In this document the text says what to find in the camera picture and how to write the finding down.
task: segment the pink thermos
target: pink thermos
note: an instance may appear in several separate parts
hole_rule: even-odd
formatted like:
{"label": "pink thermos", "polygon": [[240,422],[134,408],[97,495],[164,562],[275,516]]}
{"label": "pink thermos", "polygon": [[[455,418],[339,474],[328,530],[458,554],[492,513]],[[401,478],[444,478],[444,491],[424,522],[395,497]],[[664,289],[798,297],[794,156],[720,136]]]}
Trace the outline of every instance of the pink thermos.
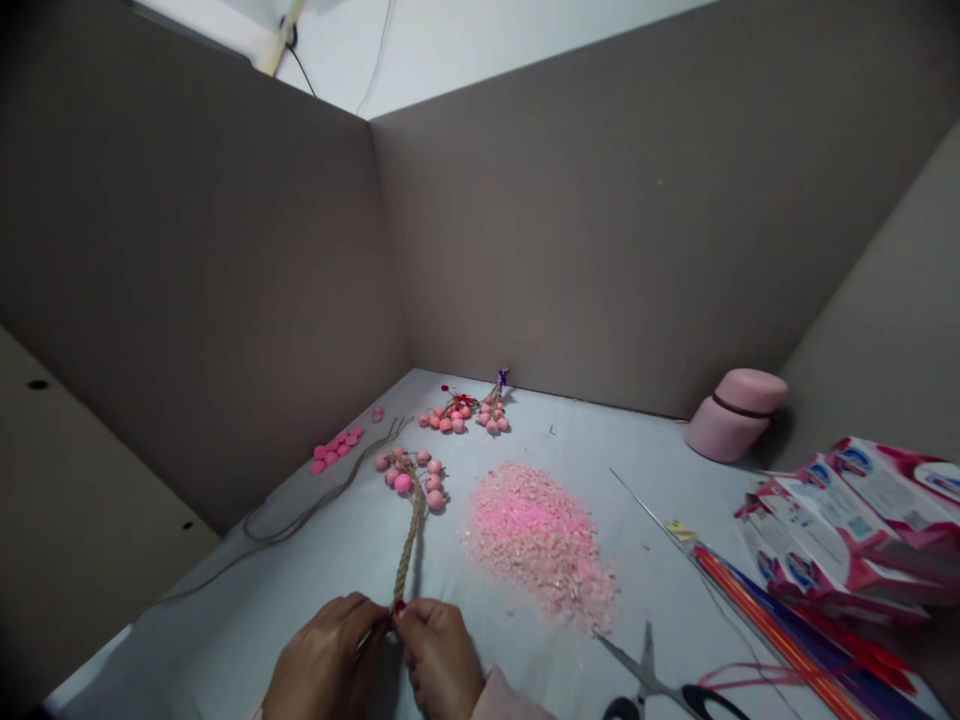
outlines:
{"label": "pink thermos", "polygon": [[687,445],[710,460],[734,462],[770,425],[787,383],[760,370],[731,370],[687,426]]}

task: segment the wire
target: wire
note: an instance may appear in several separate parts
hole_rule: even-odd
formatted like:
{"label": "wire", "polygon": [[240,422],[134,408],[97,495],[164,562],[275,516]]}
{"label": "wire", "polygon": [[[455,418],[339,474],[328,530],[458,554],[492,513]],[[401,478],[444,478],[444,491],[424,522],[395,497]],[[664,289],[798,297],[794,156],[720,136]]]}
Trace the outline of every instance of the wire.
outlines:
{"label": "wire", "polygon": [[290,54],[293,55],[293,59],[297,61],[297,65],[300,66],[300,72],[303,73],[303,79],[307,81],[307,87],[310,88],[310,92],[313,93],[314,97],[317,97],[316,91],[313,89],[313,85],[310,84],[310,78],[307,77],[307,71],[303,69],[303,63],[300,62],[300,58],[297,57],[297,51],[293,48],[290,49]]}
{"label": "wire", "polygon": [[393,18],[393,0],[387,0],[387,14],[383,18],[383,30],[380,32],[380,48],[377,50],[377,64],[373,66],[373,74],[370,75],[370,82],[367,84],[367,91],[363,94],[363,99],[357,105],[357,115],[367,104],[370,94],[373,92],[377,79],[380,77],[380,68],[383,65],[383,50],[387,46],[387,33],[390,32],[390,20]]}
{"label": "wire", "polygon": [[[747,650],[749,650],[750,654],[753,656],[753,661],[758,666],[760,666],[761,665],[760,658],[757,656],[757,651],[753,649],[753,643],[751,643],[747,639],[747,636],[744,634],[743,630],[741,630],[739,626],[735,622],[733,622],[733,620],[723,611],[723,606],[720,604],[720,601],[717,600],[716,595],[714,595],[714,592],[715,592],[714,589],[710,587],[710,585],[704,579],[703,575],[700,575],[699,573],[697,574],[700,577],[700,582],[702,582],[703,586],[707,589],[707,594],[710,596],[710,599],[713,600],[713,604],[717,606],[717,611],[723,616],[723,619],[727,621],[727,625],[732,627],[736,631],[737,635],[740,636],[740,639],[743,640],[743,644],[747,646]],[[770,678],[768,678],[766,675],[763,674],[762,667],[758,667],[757,672],[760,673],[760,677],[762,677],[766,681],[767,685],[772,687],[774,692],[776,692],[777,695],[780,696],[780,699],[783,700],[783,704],[790,709],[790,712],[793,713],[794,717],[796,717],[797,720],[803,720],[803,718],[800,717],[800,713],[798,713],[796,709],[794,709],[793,705],[790,704],[790,702],[787,700],[786,696],[783,694],[780,688],[778,688],[770,680]]]}

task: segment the pink container lid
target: pink container lid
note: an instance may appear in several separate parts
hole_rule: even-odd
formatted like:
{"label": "pink container lid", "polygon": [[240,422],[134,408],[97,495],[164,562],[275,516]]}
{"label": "pink container lid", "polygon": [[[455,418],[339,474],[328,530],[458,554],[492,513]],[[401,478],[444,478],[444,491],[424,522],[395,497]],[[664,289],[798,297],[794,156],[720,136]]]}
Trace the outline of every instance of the pink container lid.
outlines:
{"label": "pink container lid", "polygon": [[785,380],[762,370],[737,368],[723,376],[715,394],[742,410],[772,413],[787,394]]}

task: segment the white wall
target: white wall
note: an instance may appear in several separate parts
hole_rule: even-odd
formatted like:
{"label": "white wall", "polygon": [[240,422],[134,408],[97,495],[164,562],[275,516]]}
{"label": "white wall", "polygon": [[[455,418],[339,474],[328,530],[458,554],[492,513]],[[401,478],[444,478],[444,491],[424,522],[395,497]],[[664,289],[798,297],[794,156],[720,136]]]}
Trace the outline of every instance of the white wall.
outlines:
{"label": "white wall", "polygon": [[[142,1],[258,65],[264,43],[267,54],[271,47],[267,28],[289,7],[287,0]],[[359,114],[383,115],[710,1],[394,0],[379,79]],[[388,0],[307,0],[297,54],[321,99],[357,112],[387,7]],[[278,77],[307,89],[292,57]]]}

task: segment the scissor handle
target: scissor handle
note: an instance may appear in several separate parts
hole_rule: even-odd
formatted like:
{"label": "scissor handle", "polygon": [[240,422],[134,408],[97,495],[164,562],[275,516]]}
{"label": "scissor handle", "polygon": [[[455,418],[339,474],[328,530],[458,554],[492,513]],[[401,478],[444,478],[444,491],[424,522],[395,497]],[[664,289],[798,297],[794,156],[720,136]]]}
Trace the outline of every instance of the scissor handle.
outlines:
{"label": "scissor handle", "polygon": [[715,702],[717,705],[736,715],[740,720],[750,720],[750,718],[743,714],[740,708],[714,690],[709,690],[700,685],[684,685],[680,688],[680,692],[687,703],[687,707],[699,715],[702,720],[713,720],[713,717],[707,710],[707,702]]}
{"label": "scissor handle", "polygon": [[607,706],[603,720],[643,720],[636,700],[619,697]]}

